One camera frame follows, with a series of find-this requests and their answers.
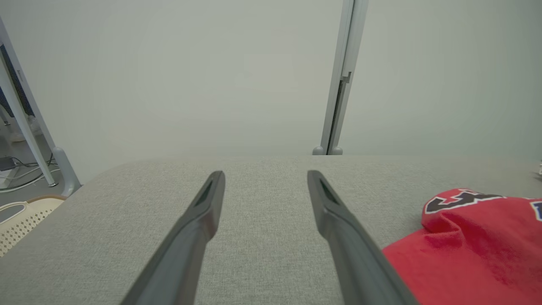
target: power strip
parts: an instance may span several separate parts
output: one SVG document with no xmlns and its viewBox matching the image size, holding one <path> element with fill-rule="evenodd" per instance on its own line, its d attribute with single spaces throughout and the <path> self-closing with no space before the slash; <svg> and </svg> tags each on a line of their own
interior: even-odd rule
<svg viewBox="0 0 542 305">
<path fill-rule="evenodd" d="M 19 169 L 19 167 L 4 170 L 4 171 L 0 171 L 0 175 L 2 175 L 4 177 L 13 178 L 13 177 L 15 177 L 15 174 L 17 174 L 18 169 Z M 8 188 L 9 183 L 11 182 L 11 179 L 6 179 L 6 178 L 4 178 L 2 176 L 0 176 L 0 188 Z"/>
</svg>

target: metal bracket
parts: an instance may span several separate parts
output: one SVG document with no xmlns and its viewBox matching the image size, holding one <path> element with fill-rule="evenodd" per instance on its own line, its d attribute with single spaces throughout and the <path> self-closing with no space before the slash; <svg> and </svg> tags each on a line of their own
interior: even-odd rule
<svg viewBox="0 0 542 305">
<path fill-rule="evenodd" d="M 343 1 L 324 129 L 320 146 L 313 149 L 313 155 L 321 154 L 319 148 L 322 148 L 325 154 L 333 155 L 333 150 L 339 143 L 346 103 L 358 60 L 359 45 L 362 41 L 366 13 L 367 0 Z M 339 151 L 342 154 L 341 148 L 335 150 L 337 154 Z"/>
</svg>

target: beige chair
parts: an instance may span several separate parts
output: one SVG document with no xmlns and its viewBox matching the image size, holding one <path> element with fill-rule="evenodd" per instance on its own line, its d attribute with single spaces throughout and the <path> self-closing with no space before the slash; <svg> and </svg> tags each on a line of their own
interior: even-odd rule
<svg viewBox="0 0 542 305">
<path fill-rule="evenodd" d="M 0 214 L 9 213 L 11 209 L 16 210 L 13 215 L 0 222 L 0 257 L 58 208 L 65 199 L 62 196 L 47 195 L 0 207 Z"/>
</svg>

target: white cable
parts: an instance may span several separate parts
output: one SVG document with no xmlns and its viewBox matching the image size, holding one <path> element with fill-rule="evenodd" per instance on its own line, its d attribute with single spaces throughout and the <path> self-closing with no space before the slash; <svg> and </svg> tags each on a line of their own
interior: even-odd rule
<svg viewBox="0 0 542 305">
<path fill-rule="evenodd" d="M 52 170 L 51 173 L 54 173 L 55 171 L 59 171 L 59 170 L 60 170 L 60 169 Z M 21 188 L 23 188 L 23 187 L 27 187 L 27 186 L 29 186 L 29 185 L 31 185 L 31 184 L 34 184 L 34 183 L 36 183 L 37 181 L 41 180 L 42 178 L 43 178 L 43 174 L 41 174 L 40 176 L 38 176 L 37 179 L 34 179 L 34 180 L 32 180 L 32 181 L 30 181 L 30 182 L 28 182 L 28 183 L 26 183 L 26 184 L 24 184 L 24 185 L 21 185 L 21 186 L 19 186 L 19 187 L 16 187 L 16 188 L 13 188 L 13 189 L 0 190 L 0 194 L 14 192 L 14 191 L 16 191 L 16 190 L 18 190 L 18 189 L 21 189 Z"/>
<path fill-rule="evenodd" d="M 9 180 L 15 180 L 15 179 L 19 179 L 19 178 L 21 178 L 21 177 L 24 177 L 24 176 L 26 176 L 26 175 L 28 175 L 28 174 L 30 174 L 30 173 L 32 173 L 33 171 L 36 171 L 36 170 L 38 170 L 38 169 L 40 169 L 40 168 L 39 168 L 39 167 L 36 167 L 35 169 L 30 170 L 30 171 L 27 171 L 26 173 L 24 173 L 24 174 L 22 174 L 21 176 L 18 176 L 18 177 L 6 177 L 6 176 L 3 176 L 3 175 L 0 175 L 0 178 L 9 179 Z"/>
</svg>

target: gray fabric cushion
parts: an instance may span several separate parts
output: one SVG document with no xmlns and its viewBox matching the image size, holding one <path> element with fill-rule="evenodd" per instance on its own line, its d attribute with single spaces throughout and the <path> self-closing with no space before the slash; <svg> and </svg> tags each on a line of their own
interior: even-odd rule
<svg viewBox="0 0 542 305">
<path fill-rule="evenodd" d="M 207 176 L 224 170 L 218 232 L 197 304 L 341 304 L 306 172 L 320 170 L 375 242 L 421 228 L 451 188 L 542 197 L 536 164 L 464 158 L 306 156 L 171 159 L 96 177 L 0 259 L 2 304 L 118 304 Z"/>
</svg>

